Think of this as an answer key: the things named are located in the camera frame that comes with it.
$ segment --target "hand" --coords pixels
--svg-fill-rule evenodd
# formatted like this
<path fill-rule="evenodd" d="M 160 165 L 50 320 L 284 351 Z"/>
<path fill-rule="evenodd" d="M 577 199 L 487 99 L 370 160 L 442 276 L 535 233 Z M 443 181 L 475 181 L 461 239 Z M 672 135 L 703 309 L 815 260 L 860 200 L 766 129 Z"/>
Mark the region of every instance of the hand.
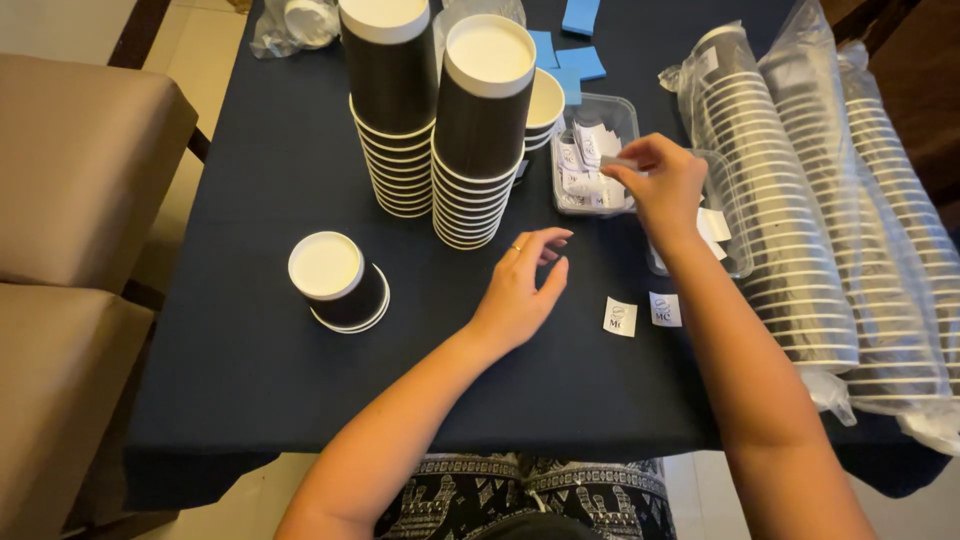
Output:
<path fill-rule="evenodd" d="M 601 172 L 634 195 L 636 216 L 662 256 L 700 237 L 697 207 L 707 175 L 706 161 L 660 134 L 631 142 L 617 157 L 635 160 L 637 169 L 647 176 L 622 165 L 608 165 Z"/>
<path fill-rule="evenodd" d="M 465 331 L 485 346 L 496 349 L 497 358 L 533 337 L 566 287 L 569 261 L 547 246 L 562 248 L 573 232 L 551 228 L 522 233 L 493 268 L 487 294 L 480 301 Z M 537 266 L 556 260 L 540 290 L 534 284 Z"/>

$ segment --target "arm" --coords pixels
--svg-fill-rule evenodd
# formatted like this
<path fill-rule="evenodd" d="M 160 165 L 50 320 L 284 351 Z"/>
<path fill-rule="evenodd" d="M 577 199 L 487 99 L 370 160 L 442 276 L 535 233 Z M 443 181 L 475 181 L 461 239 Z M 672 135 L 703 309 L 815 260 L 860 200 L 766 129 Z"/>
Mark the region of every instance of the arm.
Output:
<path fill-rule="evenodd" d="M 648 171 L 604 169 L 634 194 L 677 285 L 754 538 L 876 538 L 795 368 L 697 232 L 707 164 L 658 134 L 620 157 Z"/>
<path fill-rule="evenodd" d="M 566 286 L 563 247 L 572 233 L 523 233 L 493 270 L 462 330 L 367 405 L 330 441 L 307 473 L 275 540 L 371 538 L 376 520 L 413 474 L 446 414 L 488 367 L 526 342 Z M 538 265 L 557 260 L 537 291 Z"/>

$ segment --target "blue sticky note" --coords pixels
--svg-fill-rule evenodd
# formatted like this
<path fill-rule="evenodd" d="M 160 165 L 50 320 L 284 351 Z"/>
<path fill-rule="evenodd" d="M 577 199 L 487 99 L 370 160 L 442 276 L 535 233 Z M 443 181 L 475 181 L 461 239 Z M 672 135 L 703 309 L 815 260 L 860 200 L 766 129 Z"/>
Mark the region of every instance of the blue sticky note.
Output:
<path fill-rule="evenodd" d="M 607 76 L 607 70 L 600 63 L 600 57 L 597 56 L 597 50 L 594 47 L 557 51 L 557 61 L 560 63 L 560 67 L 576 67 L 579 69 L 581 81 Z"/>
<path fill-rule="evenodd" d="M 600 0 L 566 0 L 566 12 L 561 28 L 568 32 L 593 36 L 593 21 L 597 18 Z"/>
<path fill-rule="evenodd" d="M 576 67 L 557 67 L 545 70 L 560 83 L 564 89 L 564 98 L 567 105 L 580 105 L 583 98 L 580 95 L 580 70 Z"/>
<path fill-rule="evenodd" d="M 557 57 L 553 54 L 553 39 L 550 37 L 550 33 L 537 30 L 528 30 L 527 32 L 534 39 L 534 45 L 537 46 L 537 67 L 542 69 L 559 67 Z"/>

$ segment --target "patterned pants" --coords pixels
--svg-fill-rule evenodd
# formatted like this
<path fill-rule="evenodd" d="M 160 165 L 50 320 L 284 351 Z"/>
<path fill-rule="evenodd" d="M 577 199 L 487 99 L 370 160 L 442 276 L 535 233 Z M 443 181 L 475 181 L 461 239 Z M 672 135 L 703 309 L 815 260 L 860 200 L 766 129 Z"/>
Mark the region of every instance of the patterned pants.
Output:
<path fill-rule="evenodd" d="M 554 512 L 611 540 L 676 540 L 660 459 L 579 463 L 515 454 L 428 454 L 377 522 L 384 540 L 469 539 L 503 520 Z"/>

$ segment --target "table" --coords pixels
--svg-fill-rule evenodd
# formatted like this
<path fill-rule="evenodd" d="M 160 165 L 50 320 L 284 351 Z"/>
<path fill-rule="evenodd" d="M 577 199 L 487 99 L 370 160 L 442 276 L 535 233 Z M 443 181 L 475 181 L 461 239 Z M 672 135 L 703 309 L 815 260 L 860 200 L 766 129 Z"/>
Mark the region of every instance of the table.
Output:
<path fill-rule="evenodd" d="M 760 56 L 791 4 L 604 0 L 585 39 L 560 32 L 563 0 L 524 2 L 528 28 L 554 32 L 558 50 L 596 46 L 608 75 L 584 91 L 625 97 L 642 133 L 684 141 L 676 97 L 658 73 L 737 18 Z M 518 233 L 548 226 L 575 232 L 564 250 L 566 292 L 540 332 L 463 396 L 432 450 L 624 461 L 719 448 L 683 330 L 646 322 L 648 292 L 673 289 L 648 269 L 633 216 L 559 215 L 541 162 L 511 196 L 490 245 L 446 247 L 428 218 L 403 220 L 377 206 L 339 44 L 258 61 L 248 43 L 261 11 L 257 2 L 239 45 L 137 399 L 126 460 L 131 507 L 211 503 L 276 453 L 321 450 L 466 323 Z M 390 282 L 390 308 L 370 331 L 324 329 L 287 277 L 294 245 L 324 230 L 350 236 Z M 608 296 L 639 306 L 635 338 L 602 330 Z M 901 440 L 892 419 L 871 423 L 828 428 L 841 443 L 867 433 Z"/>

